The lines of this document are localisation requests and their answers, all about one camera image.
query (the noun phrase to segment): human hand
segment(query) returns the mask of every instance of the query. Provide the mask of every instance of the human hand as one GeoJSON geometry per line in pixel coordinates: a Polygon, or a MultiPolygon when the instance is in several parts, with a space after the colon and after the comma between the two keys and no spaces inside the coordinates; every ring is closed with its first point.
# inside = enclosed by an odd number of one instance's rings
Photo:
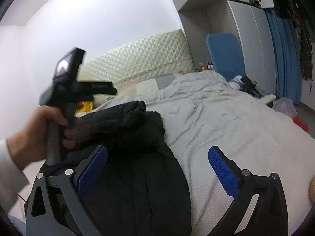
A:
{"type": "MultiPolygon", "coordinates": [[[[57,107],[39,107],[27,124],[16,134],[7,139],[7,147],[12,160],[21,171],[31,162],[46,158],[46,141],[48,121],[67,126],[68,122],[63,117],[61,110],[57,107]]],[[[80,123],[79,118],[75,118],[74,125],[80,123]]],[[[66,148],[74,148],[76,129],[65,129],[62,145],[66,148]]]]}

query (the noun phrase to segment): blue chair backrest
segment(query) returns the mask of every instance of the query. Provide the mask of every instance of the blue chair backrest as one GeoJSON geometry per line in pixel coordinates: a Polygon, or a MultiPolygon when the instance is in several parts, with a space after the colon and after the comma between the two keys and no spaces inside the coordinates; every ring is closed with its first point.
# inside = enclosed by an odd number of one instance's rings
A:
{"type": "Polygon", "coordinates": [[[206,44],[213,69],[227,81],[236,75],[245,76],[245,65],[238,41],[233,34],[209,34],[206,44]]]}

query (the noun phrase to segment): blue curtain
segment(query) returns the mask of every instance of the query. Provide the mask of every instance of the blue curtain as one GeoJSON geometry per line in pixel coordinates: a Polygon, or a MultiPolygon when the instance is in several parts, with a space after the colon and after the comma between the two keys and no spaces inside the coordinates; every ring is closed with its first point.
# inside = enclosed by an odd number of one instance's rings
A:
{"type": "Polygon", "coordinates": [[[277,17],[275,10],[265,9],[276,57],[277,96],[298,104],[301,98],[302,76],[300,45],[292,21],[277,17]]]}

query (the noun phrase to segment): white plastic bag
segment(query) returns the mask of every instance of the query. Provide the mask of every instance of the white plastic bag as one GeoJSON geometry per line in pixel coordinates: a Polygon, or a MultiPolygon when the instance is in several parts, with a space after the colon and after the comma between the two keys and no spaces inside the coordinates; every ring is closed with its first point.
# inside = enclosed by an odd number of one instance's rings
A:
{"type": "Polygon", "coordinates": [[[272,107],[275,111],[284,113],[291,119],[297,115],[293,102],[289,98],[280,98],[278,101],[273,103],[272,107]]]}

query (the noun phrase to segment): person's arm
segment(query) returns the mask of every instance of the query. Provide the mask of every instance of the person's arm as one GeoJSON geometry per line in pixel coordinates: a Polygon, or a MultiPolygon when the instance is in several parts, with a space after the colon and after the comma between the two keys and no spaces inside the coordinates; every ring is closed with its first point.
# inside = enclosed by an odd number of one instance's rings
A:
{"type": "MultiPolygon", "coordinates": [[[[13,136],[0,141],[0,204],[6,213],[15,204],[17,193],[28,184],[22,170],[31,162],[46,158],[47,122],[67,126],[59,108],[40,107],[28,123],[13,136]]],[[[73,148],[75,129],[65,129],[62,144],[73,148]]]]}

